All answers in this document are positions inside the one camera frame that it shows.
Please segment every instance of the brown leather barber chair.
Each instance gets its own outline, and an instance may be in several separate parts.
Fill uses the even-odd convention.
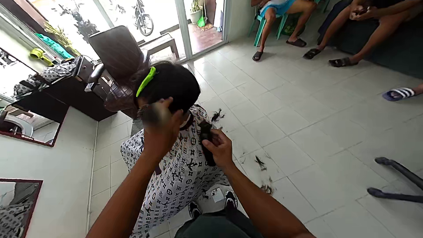
[[[136,119],[138,108],[133,98],[136,90],[129,80],[136,71],[150,66],[148,53],[140,50],[128,28],[122,25],[91,35],[88,41],[102,62],[90,75],[85,91],[100,96],[109,111],[122,111]]]

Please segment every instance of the plant pot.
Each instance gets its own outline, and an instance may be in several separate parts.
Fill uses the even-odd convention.
[[[200,19],[200,17],[201,17],[201,10],[198,10],[196,12],[190,13],[190,19],[191,19],[191,22],[194,25],[197,25],[197,22]]]

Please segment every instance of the wall mirror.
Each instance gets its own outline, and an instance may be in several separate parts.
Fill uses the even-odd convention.
[[[36,71],[0,47],[1,135],[54,146],[69,106],[40,95],[43,81]],[[54,116],[49,113],[52,103],[59,108]]]
[[[26,236],[42,183],[0,178],[0,237]]]

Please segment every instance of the dark sofa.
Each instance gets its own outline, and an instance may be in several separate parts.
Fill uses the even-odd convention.
[[[335,4],[319,28],[319,43],[330,23],[351,1],[342,0]],[[356,54],[378,25],[379,22],[374,19],[361,22],[348,20],[332,37],[329,45],[344,52]],[[389,39],[377,46],[365,59],[423,79],[423,14],[403,23]]]

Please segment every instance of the metal stand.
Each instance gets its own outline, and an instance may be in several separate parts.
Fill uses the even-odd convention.
[[[413,172],[409,171],[406,167],[402,166],[400,163],[387,159],[385,157],[377,157],[374,161],[378,164],[392,166],[398,172],[402,173],[405,177],[407,177],[411,182],[413,182],[417,187],[423,190],[423,179],[419,176],[415,175]],[[423,196],[417,195],[408,195],[408,194],[392,194],[392,193],[385,193],[380,189],[377,188],[368,188],[367,192],[375,197],[378,198],[386,198],[386,199],[395,199],[395,200],[403,200],[403,201],[410,201],[410,202],[418,202],[423,203]]]

